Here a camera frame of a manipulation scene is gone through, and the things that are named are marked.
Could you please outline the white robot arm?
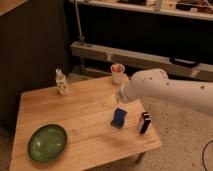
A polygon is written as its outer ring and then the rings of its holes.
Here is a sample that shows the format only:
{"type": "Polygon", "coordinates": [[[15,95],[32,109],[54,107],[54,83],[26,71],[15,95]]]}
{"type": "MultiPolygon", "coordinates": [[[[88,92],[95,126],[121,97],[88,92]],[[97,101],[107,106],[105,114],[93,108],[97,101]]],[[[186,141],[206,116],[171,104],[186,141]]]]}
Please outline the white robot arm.
{"type": "Polygon", "coordinates": [[[144,97],[171,101],[213,117],[213,82],[170,79],[160,68],[138,71],[114,93],[103,98],[104,106],[116,106],[144,97]]]}

